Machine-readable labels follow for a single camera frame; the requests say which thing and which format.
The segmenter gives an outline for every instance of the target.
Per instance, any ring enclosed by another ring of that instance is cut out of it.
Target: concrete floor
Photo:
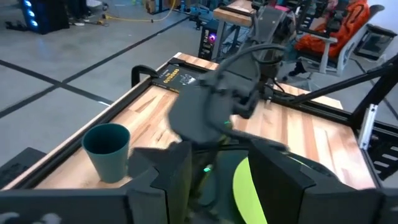
[[[142,7],[125,2],[127,6],[117,10],[113,6],[113,12],[140,19],[158,19],[168,13],[150,17]],[[10,17],[18,15],[2,13],[0,22]],[[0,28],[0,166],[27,147],[50,152],[130,89],[133,66],[157,68],[177,52],[197,55],[200,31],[186,18],[172,12],[153,24],[109,21],[109,27],[87,24],[47,35]],[[360,63],[364,68],[372,67]],[[286,65],[280,74],[291,69],[292,65]],[[361,73],[351,60],[343,78]],[[341,78],[314,80],[319,86],[327,86]],[[367,82],[331,97],[353,111],[371,87]],[[398,125],[395,112],[390,110],[398,109],[397,93],[395,89],[387,97],[389,103],[380,105],[378,120]],[[398,177],[386,181],[386,186],[396,183]]]

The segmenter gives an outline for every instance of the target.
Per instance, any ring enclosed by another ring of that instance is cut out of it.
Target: teal cup
[[[127,175],[130,132],[120,124],[100,124],[83,136],[86,150],[101,180],[115,183]]]

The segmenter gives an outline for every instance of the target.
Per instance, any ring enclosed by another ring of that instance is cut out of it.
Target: office chair
[[[346,45],[340,51],[340,54],[337,58],[329,57],[329,49],[330,45],[333,43],[337,43],[337,39],[334,37],[324,38],[317,35],[313,35],[323,41],[325,41],[325,50],[323,54],[312,52],[309,50],[301,50],[298,52],[298,59],[302,62],[306,74],[308,76],[306,78],[302,77],[288,77],[285,76],[283,81],[290,85],[294,85],[299,88],[303,88],[305,90],[314,91],[319,89],[320,87],[311,82],[311,78],[314,74],[319,73],[321,75],[334,75],[337,77],[342,76],[343,70],[348,63],[348,59],[351,53],[354,51],[355,47],[359,44],[364,34],[366,33],[367,24],[375,16],[378,12],[384,10],[384,6],[382,5],[373,5],[370,7],[370,17],[368,21],[355,33],[354,36],[346,43]]]

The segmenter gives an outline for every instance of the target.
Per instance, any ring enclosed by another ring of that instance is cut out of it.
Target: wooden table
[[[208,69],[215,69],[218,66],[216,63],[181,53],[178,53],[174,57]],[[303,93],[303,90],[292,86],[282,85],[282,87],[286,92],[291,94],[297,95]],[[127,94],[122,96],[118,101],[121,101]],[[122,124],[130,130],[131,148],[165,148],[170,142],[178,141],[178,137],[168,128],[167,121],[168,109],[176,97],[177,94],[174,92],[151,86],[144,94],[131,102],[126,109],[119,113],[112,122]],[[325,96],[319,97],[315,101],[341,108],[339,101]],[[113,105],[103,113],[111,110]],[[347,185],[356,189],[375,187],[364,157],[357,146],[355,136],[349,127],[264,101],[259,102],[251,119],[246,120],[237,116],[233,116],[231,119],[234,127],[238,130],[283,142],[290,146],[292,152],[322,163]],[[42,160],[12,181],[4,189],[10,189],[18,181],[21,181],[23,177],[32,172],[39,164],[59,151],[72,137],[47,154]],[[130,178],[126,177],[115,184],[103,183],[100,181],[87,153],[83,149],[79,149],[44,179],[37,188],[113,188],[120,187],[129,180]]]
[[[251,7],[251,1],[247,0],[235,0],[227,7],[232,9],[236,9],[242,12],[250,12],[254,13],[254,10]],[[213,49],[212,58],[218,58],[219,53],[221,51],[221,46],[225,38],[227,38],[232,32],[235,30],[235,36],[233,42],[235,43],[238,39],[239,28],[240,26],[250,27],[251,26],[251,18],[249,16],[244,16],[235,12],[229,12],[224,9],[217,8],[213,11],[213,17],[218,20],[218,28],[217,28],[217,38],[215,42],[215,46]],[[234,24],[236,27],[230,27],[229,32],[226,32],[226,24]]]

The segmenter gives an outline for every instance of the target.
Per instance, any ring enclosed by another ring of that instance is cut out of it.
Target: yellow cable
[[[161,19],[125,19],[125,18],[120,18],[120,17],[114,17],[114,16],[109,16],[105,14],[105,19],[114,19],[114,20],[119,20],[119,21],[126,21],[126,22],[160,22],[168,18],[168,16],[172,13],[174,6],[175,6],[176,0],[173,0],[173,4],[171,9],[169,10],[169,13]]]

